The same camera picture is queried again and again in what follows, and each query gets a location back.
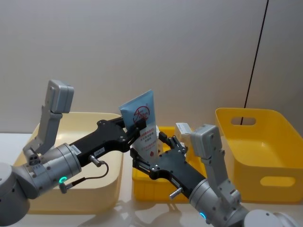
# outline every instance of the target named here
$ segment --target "pale yellow bin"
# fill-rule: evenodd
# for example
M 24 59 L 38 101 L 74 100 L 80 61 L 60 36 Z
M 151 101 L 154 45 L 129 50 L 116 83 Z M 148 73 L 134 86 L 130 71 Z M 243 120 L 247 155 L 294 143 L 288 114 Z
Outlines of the pale yellow bin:
M 250 125 L 233 123 L 242 117 L 243 122 L 251 118 Z M 282 114 L 265 109 L 219 108 L 216 120 L 232 151 L 232 159 L 225 159 L 228 174 L 243 201 L 302 200 L 303 139 Z
M 55 146 L 63 143 L 72 143 L 97 129 L 99 120 L 110 120 L 119 117 L 113 113 L 68 113 L 64 114 L 56 138 Z M 36 127 L 31 139 L 37 135 Z M 109 165 L 108 174 L 102 179 L 84 181 L 62 194 L 58 187 L 41 197 L 30 201 L 32 214 L 96 214 L 113 207 L 119 197 L 123 154 L 112 151 L 104 155 Z M 23 152 L 19 155 L 15 166 L 26 163 Z M 82 177 L 101 176 L 105 167 L 97 168 L 89 164 L 82 168 L 82 172 L 66 183 Z

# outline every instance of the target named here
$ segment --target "gray wall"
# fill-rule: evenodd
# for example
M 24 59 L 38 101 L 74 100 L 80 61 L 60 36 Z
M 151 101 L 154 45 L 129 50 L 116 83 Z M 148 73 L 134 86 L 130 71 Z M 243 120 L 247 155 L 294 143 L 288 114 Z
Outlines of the gray wall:
M 265 5 L 265 0 L 0 1 L 0 132 L 34 129 L 49 79 L 75 87 L 72 111 L 118 113 L 119 105 L 153 89 L 158 125 L 214 123 L 217 107 L 244 105 Z M 267 30 L 269 44 L 264 38 L 260 46 L 267 55 L 257 61 L 249 106 L 271 108 L 272 99 L 256 87 L 268 57 L 271 68 L 280 65 L 271 54 L 274 43 L 281 39 L 287 51 L 288 38 L 302 40 L 302 30 L 293 31 L 287 21 L 302 4 L 289 5 L 267 17 L 285 17 L 281 30 L 289 29 L 289 36 L 276 34 L 275 22 Z M 281 75 L 299 67 L 287 55 L 277 58 L 288 59 Z M 276 71 L 263 72 L 269 83 Z M 298 72 L 287 73 L 296 90 L 303 84 Z M 295 90 L 293 84 L 285 84 L 285 94 Z M 275 102 L 288 103 L 278 97 Z

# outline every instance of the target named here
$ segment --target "white sticker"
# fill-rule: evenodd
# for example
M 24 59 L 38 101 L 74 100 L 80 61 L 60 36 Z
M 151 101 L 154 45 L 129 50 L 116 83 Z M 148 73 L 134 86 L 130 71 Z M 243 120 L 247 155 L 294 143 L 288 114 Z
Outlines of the white sticker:
M 45 171 L 45 168 L 42 164 L 34 165 L 33 171 L 36 175 L 39 175 Z
M 71 148 L 76 155 L 81 154 L 81 151 L 75 145 L 71 145 Z
M 174 185 L 176 185 L 177 188 L 180 187 L 180 184 L 174 178 L 172 178 L 171 181 L 174 183 Z
M 159 137 L 160 130 L 157 125 L 156 125 L 156 132 L 157 132 L 157 137 Z
M 190 134 L 191 129 L 187 123 L 176 123 L 181 134 Z
M 98 156 L 99 154 L 101 154 L 102 152 L 104 152 L 105 151 L 105 148 L 103 147 L 103 148 L 100 148 L 99 150 L 97 150 L 97 151 L 95 151 L 94 152 L 94 156 L 96 157 L 96 156 Z

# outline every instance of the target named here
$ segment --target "black bracket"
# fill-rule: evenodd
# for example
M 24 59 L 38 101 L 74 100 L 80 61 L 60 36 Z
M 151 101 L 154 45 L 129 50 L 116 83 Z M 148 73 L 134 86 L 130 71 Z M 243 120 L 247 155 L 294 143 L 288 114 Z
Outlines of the black bracket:
M 169 180 L 176 188 L 182 187 L 182 193 L 189 198 L 193 189 L 205 177 L 186 162 L 187 148 L 180 144 L 176 136 L 167 138 L 166 134 L 160 132 L 159 139 L 169 145 L 171 150 L 159 155 L 156 163 L 149 163 L 132 148 L 133 167 L 146 173 L 153 180 L 164 178 Z
M 70 144 L 80 151 L 77 158 L 82 167 L 91 162 L 90 155 L 99 158 L 112 150 L 129 151 L 132 143 L 140 137 L 140 130 L 146 128 L 146 122 L 144 119 L 137 121 L 127 132 L 124 131 L 122 117 L 98 121 L 97 126 L 94 132 Z

